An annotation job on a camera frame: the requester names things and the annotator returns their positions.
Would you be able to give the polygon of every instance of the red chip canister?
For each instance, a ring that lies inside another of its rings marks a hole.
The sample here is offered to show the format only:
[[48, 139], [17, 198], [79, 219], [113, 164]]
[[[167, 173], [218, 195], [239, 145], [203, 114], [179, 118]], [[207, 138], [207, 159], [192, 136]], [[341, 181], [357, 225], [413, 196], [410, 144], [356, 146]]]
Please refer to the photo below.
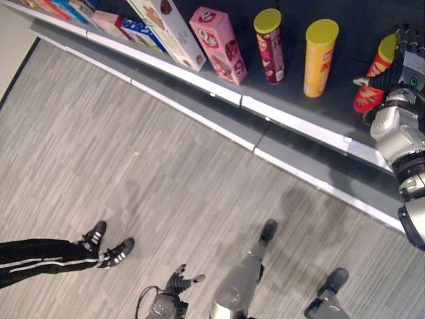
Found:
[[261, 62], [269, 83], [278, 83], [284, 78], [284, 53], [280, 37], [282, 15], [277, 9], [261, 11], [254, 19]]
[[[376, 76], [384, 72], [394, 60], [394, 50], [396, 48], [396, 35], [393, 33], [386, 36], [379, 43], [378, 53], [367, 73], [368, 77]], [[354, 99], [354, 109], [359, 113], [366, 113], [370, 109], [378, 106], [384, 96], [384, 91], [370, 86], [362, 86]]]

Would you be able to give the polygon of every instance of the gray carpet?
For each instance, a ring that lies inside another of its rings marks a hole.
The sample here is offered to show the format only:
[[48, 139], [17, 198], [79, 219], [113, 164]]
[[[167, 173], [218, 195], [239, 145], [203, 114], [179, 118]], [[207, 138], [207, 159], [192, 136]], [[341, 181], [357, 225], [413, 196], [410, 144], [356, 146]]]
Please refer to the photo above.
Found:
[[425, 255], [402, 235], [83, 60], [41, 42], [0, 110], [0, 241], [77, 240], [98, 219], [103, 249], [136, 239], [116, 268], [0, 290], [0, 318], [133, 318], [140, 291], [187, 263], [207, 275], [183, 295], [187, 318], [207, 319], [271, 217], [280, 226], [251, 316], [303, 318], [343, 266], [352, 318], [419, 318]]

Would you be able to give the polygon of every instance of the shelf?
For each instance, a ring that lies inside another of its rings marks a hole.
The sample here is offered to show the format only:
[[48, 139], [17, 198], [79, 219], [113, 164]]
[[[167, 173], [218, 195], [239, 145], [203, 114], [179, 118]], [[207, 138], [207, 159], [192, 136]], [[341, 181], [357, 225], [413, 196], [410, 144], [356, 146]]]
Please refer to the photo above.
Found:
[[254, 153], [274, 165], [404, 232], [395, 178], [272, 124]]
[[375, 141], [362, 123], [361, 115], [352, 107], [357, 88], [351, 84], [351, 80], [366, 72], [369, 67], [367, 63], [335, 55], [324, 95], [311, 99], [302, 92], [305, 56], [302, 46], [286, 48], [285, 78], [280, 84], [270, 85], [266, 82], [260, 64], [255, 36], [252, 33], [241, 34], [238, 42], [248, 68], [248, 76], [241, 86], [237, 86], [219, 78], [210, 63], [206, 63], [200, 72], [195, 72], [175, 64], [168, 54], [111, 37], [90, 25], [62, 21], [41, 10], [26, 7], [19, 0], [0, 2], [124, 54], [201, 89], [212, 97], [220, 98], [229, 105], [241, 106], [328, 148], [349, 154], [391, 174], [383, 157], [374, 149]]
[[250, 112], [229, 106], [228, 103], [213, 98], [155, 68], [76, 37], [48, 23], [36, 21], [31, 31], [53, 45], [164, 101], [251, 152], [268, 127], [267, 121]]
[[241, 108], [176, 80], [156, 68], [36, 21], [38, 37], [103, 68], [164, 101], [257, 156], [402, 231], [396, 210], [402, 205], [392, 176], [350, 156], [344, 156], [291, 130], [271, 124]]
[[242, 99], [240, 87], [218, 78], [213, 67], [209, 63], [207, 63], [200, 72], [195, 72], [185, 66], [175, 64], [168, 54], [159, 53], [131, 41], [112, 37], [91, 25], [73, 20], [63, 21], [57, 19], [41, 9], [31, 9], [30, 7], [22, 5], [19, 0], [0, 0], [0, 3], [42, 21], [46, 21], [61, 29], [80, 35], [104, 47], [125, 54], [144, 64], [157, 68], [161, 72], [165, 72], [190, 85], [196, 86], [213, 96], [222, 98], [234, 106], [240, 106], [240, 100]]

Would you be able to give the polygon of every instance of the sneaker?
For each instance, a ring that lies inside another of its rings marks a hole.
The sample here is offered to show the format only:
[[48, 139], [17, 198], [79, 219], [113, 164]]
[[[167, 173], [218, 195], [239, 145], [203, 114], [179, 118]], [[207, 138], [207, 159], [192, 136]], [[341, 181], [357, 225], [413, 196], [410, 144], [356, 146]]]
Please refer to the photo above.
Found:
[[106, 222], [98, 221], [96, 226], [82, 236], [83, 241], [79, 241], [78, 243], [84, 246], [88, 251], [92, 251], [94, 253], [98, 253], [100, 249], [100, 243], [102, 242], [102, 237], [106, 232]]
[[99, 268], [110, 268], [122, 262], [133, 250], [134, 239], [127, 238], [113, 249], [108, 249], [106, 253], [99, 256]]

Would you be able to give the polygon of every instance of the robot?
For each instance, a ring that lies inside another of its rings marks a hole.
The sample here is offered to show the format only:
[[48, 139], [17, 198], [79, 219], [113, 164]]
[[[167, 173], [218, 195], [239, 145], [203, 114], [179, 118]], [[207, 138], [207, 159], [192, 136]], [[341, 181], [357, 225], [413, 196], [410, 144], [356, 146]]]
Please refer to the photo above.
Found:
[[269, 219], [245, 258], [223, 278], [214, 294], [210, 319], [247, 319], [248, 308], [264, 272], [262, 259], [277, 227], [276, 221]]
[[146, 294], [155, 289], [156, 296], [153, 301], [149, 314], [145, 319], [184, 319], [186, 317], [188, 304], [180, 300], [179, 295], [190, 288], [192, 285], [204, 281], [205, 275], [200, 274], [192, 279], [184, 279], [181, 275], [186, 268], [186, 264], [181, 265], [171, 275], [170, 279], [165, 285], [165, 289], [160, 289], [157, 286], [148, 286], [140, 294], [137, 301], [137, 308], [135, 311], [135, 319], [139, 317], [140, 304]]
[[[353, 82], [386, 91], [384, 102], [365, 114], [364, 120], [371, 125], [376, 148], [400, 184], [404, 205], [398, 209], [398, 216], [406, 236], [412, 245], [425, 251], [425, 47], [417, 32], [408, 26], [397, 29], [396, 37], [391, 68], [374, 78], [357, 78]], [[245, 258], [223, 278], [214, 294], [210, 319], [254, 319], [248, 318], [248, 307], [261, 281], [262, 259], [276, 228], [274, 220], [267, 221]], [[167, 289], [157, 295], [146, 319], [184, 318], [187, 304], [178, 295], [204, 277], [183, 280], [180, 274], [177, 270]], [[317, 298], [305, 309], [305, 317], [349, 319], [336, 298], [348, 277], [345, 269], [335, 269], [317, 292]]]
[[[410, 243], [425, 251], [425, 47], [418, 33], [405, 25], [396, 31], [394, 62], [374, 78], [354, 79], [387, 92], [384, 102], [365, 114], [376, 148], [392, 168], [404, 199], [398, 217]], [[305, 309], [307, 319], [349, 319], [336, 294], [348, 272], [335, 269]]]

